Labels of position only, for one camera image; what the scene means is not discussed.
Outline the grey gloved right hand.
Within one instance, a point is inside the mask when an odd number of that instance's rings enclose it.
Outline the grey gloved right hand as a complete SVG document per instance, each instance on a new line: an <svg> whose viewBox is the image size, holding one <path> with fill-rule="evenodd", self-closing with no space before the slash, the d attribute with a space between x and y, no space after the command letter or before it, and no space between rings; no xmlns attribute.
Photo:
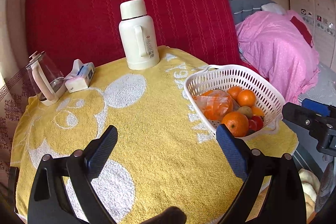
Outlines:
<svg viewBox="0 0 336 224"><path fill-rule="evenodd" d="M322 176L315 203L316 213L323 208L335 188L335 157L324 154L322 158L323 161L327 162L327 166Z"/></svg>

